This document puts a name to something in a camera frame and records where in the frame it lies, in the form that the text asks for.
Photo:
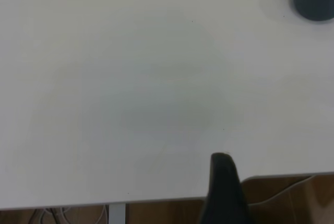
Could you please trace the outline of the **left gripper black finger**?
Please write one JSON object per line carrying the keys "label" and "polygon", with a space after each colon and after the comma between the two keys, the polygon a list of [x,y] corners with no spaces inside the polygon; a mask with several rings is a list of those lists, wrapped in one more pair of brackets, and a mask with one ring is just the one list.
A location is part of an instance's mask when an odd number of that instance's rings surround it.
{"label": "left gripper black finger", "polygon": [[199,223],[254,223],[231,156],[214,153]]}

